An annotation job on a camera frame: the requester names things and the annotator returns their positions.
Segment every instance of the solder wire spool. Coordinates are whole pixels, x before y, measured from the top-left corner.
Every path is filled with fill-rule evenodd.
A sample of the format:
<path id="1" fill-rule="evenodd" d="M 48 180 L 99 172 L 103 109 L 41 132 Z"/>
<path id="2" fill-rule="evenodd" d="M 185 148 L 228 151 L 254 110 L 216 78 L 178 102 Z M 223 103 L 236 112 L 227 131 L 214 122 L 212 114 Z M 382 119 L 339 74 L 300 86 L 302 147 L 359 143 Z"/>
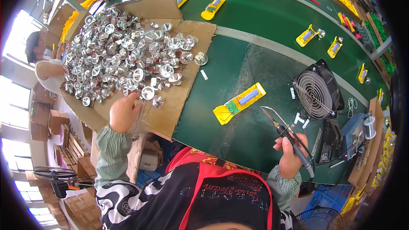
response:
<path id="1" fill-rule="evenodd" d="M 375 122 L 375 117 L 369 116 L 367 119 L 364 121 L 364 125 L 366 126 L 366 135 L 365 138 L 367 140 L 373 139 L 376 135 L 376 130 L 374 127 L 374 122 Z"/>

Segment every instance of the white string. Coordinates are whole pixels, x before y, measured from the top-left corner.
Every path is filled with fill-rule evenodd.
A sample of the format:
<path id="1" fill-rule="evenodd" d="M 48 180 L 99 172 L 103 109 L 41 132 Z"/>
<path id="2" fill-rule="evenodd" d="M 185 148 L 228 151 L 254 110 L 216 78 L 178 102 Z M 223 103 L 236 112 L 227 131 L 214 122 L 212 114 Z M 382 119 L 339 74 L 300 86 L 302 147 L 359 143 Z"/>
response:
<path id="1" fill-rule="evenodd" d="M 348 118 L 351 118 L 354 115 L 354 109 L 357 109 L 358 102 L 354 98 L 348 99 Z"/>

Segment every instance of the green work table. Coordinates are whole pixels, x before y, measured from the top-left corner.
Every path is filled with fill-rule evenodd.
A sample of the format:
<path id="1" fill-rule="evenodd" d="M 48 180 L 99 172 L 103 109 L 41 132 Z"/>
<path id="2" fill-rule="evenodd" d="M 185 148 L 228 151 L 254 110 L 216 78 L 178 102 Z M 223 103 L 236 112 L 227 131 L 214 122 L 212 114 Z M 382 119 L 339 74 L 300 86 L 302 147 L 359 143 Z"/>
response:
<path id="1" fill-rule="evenodd" d="M 357 98 L 358 108 L 354 113 L 366 113 L 366 101 L 375 97 L 379 88 L 385 91 L 382 107 L 388 104 L 389 89 L 358 41 L 334 21 L 340 7 L 331 0 L 317 1 L 321 7 L 311 7 L 299 0 L 226 0 L 209 22 L 269 39 L 315 61 L 325 59 L 331 70 L 351 88 L 347 91 L 340 87 L 346 105 L 342 111 L 345 114 L 337 117 L 342 127 L 348 120 L 349 98 Z M 117 2 L 121 0 L 110 0 L 108 5 Z M 205 21 L 200 14 L 210 2 L 188 0 L 180 8 L 183 18 Z M 315 38 L 301 48 L 295 38 L 310 24 L 324 29 L 326 36 L 321 40 Z M 335 59 L 331 59 L 327 50 L 335 36 L 343 37 L 344 45 Z M 209 62 L 201 69 L 209 79 L 205 81 L 202 75 L 197 75 L 173 138 L 221 159 L 269 172 L 279 162 L 282 152 L 272 148 L 278 134 L 259 106 L 273 107 L 288 123 L 293 122 L 296 113 L 303 108 L 298 98 L 292 100 L 289 88 L 292 78 L 307 65 L 263 46 L 220 34 L 213 38 L 207 54 Z M 357 80 L 362 63 L 369 71 L 370 84 L 360 84 Z M 233 93 L 240 94 L 256 82 L 261 83 L 267 95 L 233 117 L 228 124 L 220 125 L 212 110 L 230 100 Z M 310 150 L 322 125 L 322 121 L 312 121 L 305 129 Z M 303 133 L 300 124 L 295 131 Z M 337 183 L 346 164 L 330 169 L 332 164 L 318 166 L 314 182 Z M 301 175 L 304 181 L 308 180 L 304 168 Z"/>

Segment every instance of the woman's dark hair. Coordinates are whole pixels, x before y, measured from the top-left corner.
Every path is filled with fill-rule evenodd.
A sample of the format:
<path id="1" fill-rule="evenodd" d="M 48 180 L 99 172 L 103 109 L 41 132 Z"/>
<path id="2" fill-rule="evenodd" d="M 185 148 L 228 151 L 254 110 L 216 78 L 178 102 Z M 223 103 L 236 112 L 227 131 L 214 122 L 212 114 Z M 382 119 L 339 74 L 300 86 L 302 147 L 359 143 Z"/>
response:
<path id="1" fill-rule="evenodd" d="M 27 55 L 28 63 L 35 63 L 37 61 L 36 54 L 33 50 L 38 46 L 38 40 L 40 40 L 39 31 L 31 33 L 27 38 L 26 49 L 24 52 Z"/>

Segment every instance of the soldering iron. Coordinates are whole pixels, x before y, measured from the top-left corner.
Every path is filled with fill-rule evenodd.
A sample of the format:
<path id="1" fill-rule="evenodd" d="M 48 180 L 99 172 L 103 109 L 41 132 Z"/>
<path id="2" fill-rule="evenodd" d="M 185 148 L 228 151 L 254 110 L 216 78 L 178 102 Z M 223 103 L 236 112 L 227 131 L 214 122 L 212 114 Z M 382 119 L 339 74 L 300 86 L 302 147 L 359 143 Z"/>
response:
<path id="1" fill-rule="evenodd" d="M 294 153 L 297 155 L 298 158 L 300 158 L 302 164 L 305 166 L 305 168 L 308 170 L 310 177 L 313 178 L 314 177 L 314 171 L 315 171 L 315 167 L 313 168 L 310 164 L 310 162 L 308 161 L 308 159 L 304 156 L 303 152 L 301 151 L 301 149 L 298 147 L 297 143 L 295 142 L 295 140 L 293 139 L 293 137 L 288 133 L 288 131 L 291 131 L 292 134 L 294 135 L 294 137 L 298 140 L 298 142 L 304 147 L 304 149 L 308 152 L 311 160 L 314 163 L 314 159 L 310 153 L 310 151 L 308 150 L 308 148 L 304 145 L 304 143 L 298 138 L 298 136 L 292 131 L 291 126 L 287 125 L 287 123 L 281 118 L 281 116 L 272 108 L 269 108 L 268 106 L 261 106 L 260 107 L 263 110 L 263 113 L 268 117 L 268 119 L 273 123 L 274 127 L 277 128 L 277 133 L 279 134 L 280 137 L 287 137 L 287 139 L 289 140 L 289 142 L 292 144 L 292 149 L 294 151 Z M 285 126 L 280 125 L 276 120 L 274 120 L 269 113 L 264 109 L 267 108 L 269 110 L 273 110 L 274 113 L 281 119 L 281 121 L 283 121 L 283 123 L 285 124 Z"/>

